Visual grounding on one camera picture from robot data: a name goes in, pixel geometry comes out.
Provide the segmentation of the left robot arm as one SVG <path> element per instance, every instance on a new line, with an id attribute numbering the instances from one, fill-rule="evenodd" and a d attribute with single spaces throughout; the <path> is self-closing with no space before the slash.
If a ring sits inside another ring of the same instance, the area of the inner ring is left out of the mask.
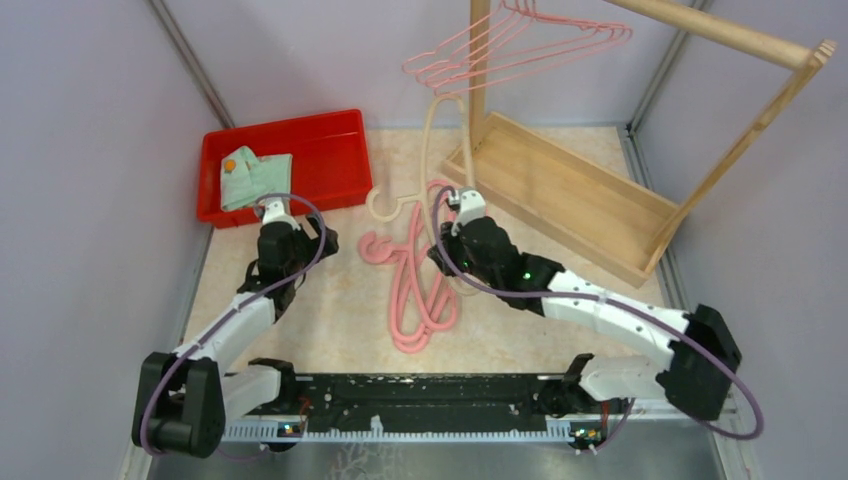
<path id="1" fill-rule="evenodd" d="M 277 414 L 300 399 L 293 369 L 260 359 L 240 373 L 228 368 L 293 302 L 297 279 L 339 250 L 338 234 L 315 215 L 317 235 L 295 222 L 275 221 L 260 229 L 257 259 L 227 310 L 188 343 L 171 352 L 152 352 L 142 362 L 131 439 L 156 456 L 207 458 L 218 448 L 228 421 L 266 405 Z"/>

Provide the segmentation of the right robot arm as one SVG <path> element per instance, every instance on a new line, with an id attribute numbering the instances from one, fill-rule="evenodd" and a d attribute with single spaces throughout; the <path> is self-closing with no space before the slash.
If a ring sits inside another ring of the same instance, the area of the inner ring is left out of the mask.
<path id="1" fill-rule="evenodd" d="M 564 401 L 576 412 L 613 398 L 663 398 L 711 422 L 740 385 L 741 352 L 712 307 L 660 307 L 602 288 L 559 262 L 520 251 L 486 215 L 438 225 L 428 255 L 446 275 L 513 309 L 573 322 L 635 350 L 629 357 L 594 355 L 564 383 Z"/>

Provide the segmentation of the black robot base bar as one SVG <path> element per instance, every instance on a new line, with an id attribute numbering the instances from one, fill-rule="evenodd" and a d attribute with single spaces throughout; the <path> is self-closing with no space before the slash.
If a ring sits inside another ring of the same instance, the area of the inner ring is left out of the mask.
<path id="1" fill-rule="evenodd" d="M 564 373 L 365 374 L 283 370 L 280 398 L 232 421 L 224 441 L 284 452 L 299 443 L 561 443 L 594 452 L 632 411 Z"/>

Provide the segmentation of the beige thick hanger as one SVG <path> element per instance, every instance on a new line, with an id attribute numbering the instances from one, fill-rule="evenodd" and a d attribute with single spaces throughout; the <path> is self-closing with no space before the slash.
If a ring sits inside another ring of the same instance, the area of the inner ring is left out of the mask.
<path id="1" fill-rule="evenodd" d="M 435 119 L 437 108 L 440 104 L 446 101 L 452 101 L 456 104 L 457 111 L 460 116 L 461 126 L 461 142 L 460 150 L 466 167 L 465 180 L 470 187 L 476 186 L 476 178 L 473 163 L 473 154 L 471 146 L 471 135 L 469 127 L 469 114 L 465 102 L 458 94 L 443 94 L 437 96 L 430 103 L 425 124 L 422 130 L 422 142 L 418 162 L 418 190 L 409 195 L 394 197 L 392 200 L 393 209 L 387 213 L 379 213 L 376 209 L 376 199 L 381 194 L 379 185 L 374 186 L 366 196 L 365 206 L 369 214 L 378 222 L 390 223 L 394 221 L 401 213 L 402 209 L 407 204 L 418 202 L 422 207 L 422 216 L 426 219 L 425 232 L 430 243 L 435 246 L 437 234 L 433 227 L 434 214 L 432 213 L 432 203 L 429 200 L 428 187 L 428 159 L 431 130 Z"/>

